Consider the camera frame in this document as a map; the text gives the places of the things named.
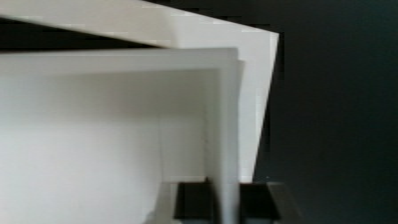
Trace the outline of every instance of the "black background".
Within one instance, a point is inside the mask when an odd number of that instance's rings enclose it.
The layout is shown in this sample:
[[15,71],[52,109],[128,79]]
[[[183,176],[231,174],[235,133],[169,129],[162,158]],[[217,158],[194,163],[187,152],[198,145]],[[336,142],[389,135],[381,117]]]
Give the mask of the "black background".
[[[398,223],[398,2],[153,2],[283,36],[254,180],[286,182],[310,224]],[[4,51],[135,47],[0,30]]]

